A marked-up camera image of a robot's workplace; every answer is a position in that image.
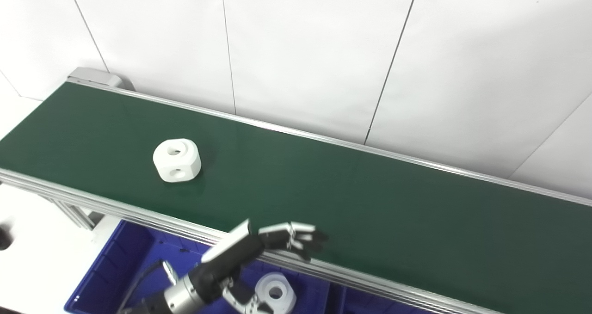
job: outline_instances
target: robotic hand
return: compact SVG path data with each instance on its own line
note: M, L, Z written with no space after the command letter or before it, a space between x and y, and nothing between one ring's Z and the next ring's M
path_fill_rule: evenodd
M239 281L241 265L265 249L285 249L309 261L308 252L321 251L326 240L315 226L295 222L267 226L254 234L247 219L206 251L201 263L183 278L118 314L194 314L221 296L239 312L273 314L272 308Z

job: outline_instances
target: white floor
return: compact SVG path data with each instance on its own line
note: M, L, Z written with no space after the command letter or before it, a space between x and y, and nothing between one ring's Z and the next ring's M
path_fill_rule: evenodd
M0 139L40 102L0 93ZM45 199L0 185L0 227L12 245L0 251L0 307L24 314L64 313L119 219L106 216L94 231L76 227Z

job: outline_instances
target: blue plastic bin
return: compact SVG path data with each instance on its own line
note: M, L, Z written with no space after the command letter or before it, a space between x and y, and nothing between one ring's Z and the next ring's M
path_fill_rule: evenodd
M161 231L121 222L76 287L64 309L73 314L114 314L137 274L159 259L171 263L179 276L186 274L207 245ZM241 272L241 279L250 287L268 272L279 271L286 276L296 293L293 314L423 314L418 308L389 301L331 284L319 278L285 268L255 261ZM146 277L129 298L126 306L134 305L169 286L163 270ZM199 314L236 314L224 299L212 303Z

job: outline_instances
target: white wall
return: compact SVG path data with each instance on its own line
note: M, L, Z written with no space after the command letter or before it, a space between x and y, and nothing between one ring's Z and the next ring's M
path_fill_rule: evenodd
M411 0L224 0L237 114L363 143Z
M222 0L77 0L109 70L137 91L234 112Z
M415 0L368 145L509 177L592 92L590 17L592 0Z
M76 1L85 20L74 0L0 0L21 95L106 68L360 143L376 110L368 145L592 198L592 0L415 0L386 84L412 0Z
M105 70L74 0L0 0L0 71L44 99L77 66Z

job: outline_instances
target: metal leg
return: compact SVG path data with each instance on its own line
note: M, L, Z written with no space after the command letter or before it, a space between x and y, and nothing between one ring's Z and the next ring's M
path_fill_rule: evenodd
M55 206L60 209L64 215L66 215L79 228L87 230L93 230L95 228L95 223L91 221L91 219L85 213L83 213L79 207L55 200L50 197L44 196L43 198L55 204Z

